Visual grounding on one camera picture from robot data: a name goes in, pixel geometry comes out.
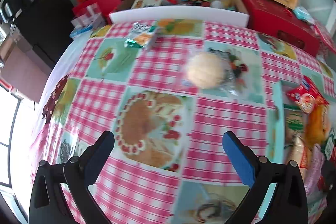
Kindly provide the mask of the green orange small snack pack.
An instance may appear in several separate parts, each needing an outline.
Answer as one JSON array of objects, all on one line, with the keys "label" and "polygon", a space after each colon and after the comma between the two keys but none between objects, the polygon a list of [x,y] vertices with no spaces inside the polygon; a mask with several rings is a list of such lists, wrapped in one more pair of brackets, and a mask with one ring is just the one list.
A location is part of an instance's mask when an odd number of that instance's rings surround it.
[{"label": "green orange small snack pack", "polygon": [[124,47],[148,50],[156,41],[160,29],[155,24],[135,22],[125,37]]}]

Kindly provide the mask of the pink snack pack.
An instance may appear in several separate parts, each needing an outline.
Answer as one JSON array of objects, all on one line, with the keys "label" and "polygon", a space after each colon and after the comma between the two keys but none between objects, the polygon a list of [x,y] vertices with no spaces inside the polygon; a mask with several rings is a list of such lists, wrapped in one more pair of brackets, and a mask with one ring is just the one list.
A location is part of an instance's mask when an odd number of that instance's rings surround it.
[{"label": "pink snack pack", "polygon": [[307,170],[304,180],[305,192],[307,196],[310,196],[317,188],[324,161],[325,155],[321,151],[321,146],[319,144],[315,144],[313,147],[310,167]]}]

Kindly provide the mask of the round bun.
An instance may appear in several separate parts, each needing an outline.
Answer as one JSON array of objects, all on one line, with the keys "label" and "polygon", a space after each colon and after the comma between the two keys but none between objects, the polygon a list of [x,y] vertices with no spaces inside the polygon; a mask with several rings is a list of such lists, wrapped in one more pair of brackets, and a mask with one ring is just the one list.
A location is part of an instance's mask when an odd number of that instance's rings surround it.
[{"label": "round bun", "polygon": [[245,74],[248,66],[229,50],[193,53],[181,69],[183,87],[198,88],[205,94],[238,97],[247,88]]}]

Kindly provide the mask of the checkered picture tablecloth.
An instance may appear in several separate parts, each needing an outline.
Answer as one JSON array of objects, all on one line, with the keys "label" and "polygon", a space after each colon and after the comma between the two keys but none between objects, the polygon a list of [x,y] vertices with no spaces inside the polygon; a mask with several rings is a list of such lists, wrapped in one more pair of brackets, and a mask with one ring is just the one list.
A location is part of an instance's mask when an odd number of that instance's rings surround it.
[{"label": "checkered picture tablecloth", "polygon": [[[335,98],[335,72],[303,50],[243,27],[199,20],[160,20],[148,50],[124,47],[133,23],[106,26],[79,55],[64,53],[50,74],[30,150],[33,171],[81,155],[105,130],[115,147],[94,199],[113,223],[217,223],[248,188],[222,148],[233,131],[267,155],[273,85],[310,77]],[[220,97],[183,87],[193,53],[229,50],[248,66],[247,88]]]}]

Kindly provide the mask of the white foam board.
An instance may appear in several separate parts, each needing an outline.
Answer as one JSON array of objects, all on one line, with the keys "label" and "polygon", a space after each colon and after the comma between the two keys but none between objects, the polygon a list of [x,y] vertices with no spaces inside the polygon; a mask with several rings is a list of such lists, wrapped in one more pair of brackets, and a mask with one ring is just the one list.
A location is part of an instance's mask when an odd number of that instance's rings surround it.
[{"label": "white foam board", "polygon": [[249,15],[242,12],[198,6],[157,6],[123,10],[109,14],[112,23],[137,22],[139,20],[190,19],[219,22],[246,27]]}]

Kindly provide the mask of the yellow bread snack pack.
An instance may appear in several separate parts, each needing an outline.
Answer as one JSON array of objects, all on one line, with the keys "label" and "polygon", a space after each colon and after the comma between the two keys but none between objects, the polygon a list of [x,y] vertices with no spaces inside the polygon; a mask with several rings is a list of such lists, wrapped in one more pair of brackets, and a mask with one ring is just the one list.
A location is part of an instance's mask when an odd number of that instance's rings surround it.
[{"label": "yellow bread snack pack", "polygon": [[329,117],[329,105],[315,106],[309,114],[305,127],[304,141],[309,149],[315,144],[322,145],[329,137],[331,121]]}]

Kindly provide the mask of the small red foil snack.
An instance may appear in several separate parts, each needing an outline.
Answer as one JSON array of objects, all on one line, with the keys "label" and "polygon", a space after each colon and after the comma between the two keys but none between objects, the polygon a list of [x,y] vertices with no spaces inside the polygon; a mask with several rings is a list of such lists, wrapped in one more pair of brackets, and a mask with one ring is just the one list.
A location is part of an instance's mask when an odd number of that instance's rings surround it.
[{"label": "small red foil snack", "polygon": [[300,86],[288,91],[286,96],[306,114],[311,114],[317,106],[329,104],[307,76],[303,76]]}]

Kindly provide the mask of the large red gift box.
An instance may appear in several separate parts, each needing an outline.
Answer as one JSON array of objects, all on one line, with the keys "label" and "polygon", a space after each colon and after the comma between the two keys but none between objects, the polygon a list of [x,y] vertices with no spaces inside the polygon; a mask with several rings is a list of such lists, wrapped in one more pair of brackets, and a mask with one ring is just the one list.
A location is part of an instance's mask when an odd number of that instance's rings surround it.
[{"label": "large red gift box", "polygon": [[319,39],[307,23],[285,6],[272,0],[242,0],[249,14],[247,27],[281,39],[316,56]]}]

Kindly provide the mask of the small green biscuit pack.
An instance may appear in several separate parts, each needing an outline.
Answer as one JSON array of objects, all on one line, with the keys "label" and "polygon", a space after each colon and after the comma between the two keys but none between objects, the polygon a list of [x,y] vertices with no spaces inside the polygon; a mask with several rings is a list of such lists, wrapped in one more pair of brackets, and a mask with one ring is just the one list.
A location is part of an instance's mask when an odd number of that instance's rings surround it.
[{"label": "small green biscuit pack", "polygon": [[300,108],[284,107],[285,147],[292,145],[295,137],[303,138],[306,122],[306,114]]}]

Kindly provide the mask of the wet wipes pack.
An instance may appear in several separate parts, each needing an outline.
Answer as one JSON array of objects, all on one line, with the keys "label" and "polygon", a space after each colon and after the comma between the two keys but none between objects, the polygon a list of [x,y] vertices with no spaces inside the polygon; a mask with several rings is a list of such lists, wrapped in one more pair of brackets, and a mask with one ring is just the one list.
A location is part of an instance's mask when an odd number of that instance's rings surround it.
[{"label": "wet wipes pack", "polygon": [[297,19],[304,21],[310,25],[315,24],[314,18],[309,14],[306,8],[302,6],[297,6],[295,9],[293,9],[293,13]]}]

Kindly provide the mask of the red patterned lidded box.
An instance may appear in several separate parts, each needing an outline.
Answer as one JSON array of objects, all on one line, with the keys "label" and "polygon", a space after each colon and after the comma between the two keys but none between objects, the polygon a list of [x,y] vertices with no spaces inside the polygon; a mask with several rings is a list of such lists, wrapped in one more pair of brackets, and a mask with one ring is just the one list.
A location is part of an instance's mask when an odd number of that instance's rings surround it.
[{"label": "red patterned lidded box", "polygon": [[318,54],[327,58],[329,53],[335,54],[335,43],[328,30],[318,20],[314,21],[314,32],[319,40]]}]

